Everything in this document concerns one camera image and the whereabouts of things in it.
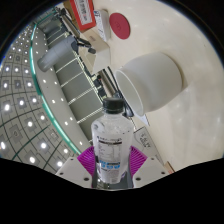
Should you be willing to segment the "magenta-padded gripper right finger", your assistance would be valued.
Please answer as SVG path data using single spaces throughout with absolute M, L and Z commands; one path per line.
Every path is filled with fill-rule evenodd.
M 168 175 L 168 171 L 155 157 L 147 157 L 135 147 L 131 148 L 129 170 L 134 188 L 146 186 Z

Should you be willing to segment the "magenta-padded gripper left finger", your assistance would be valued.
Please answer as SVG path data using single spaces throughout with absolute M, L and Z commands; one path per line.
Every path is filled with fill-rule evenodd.
M 94 148 L 89 147 L 78 157 L 69 157 L 56 175 L 84 188 L 96 188 Z

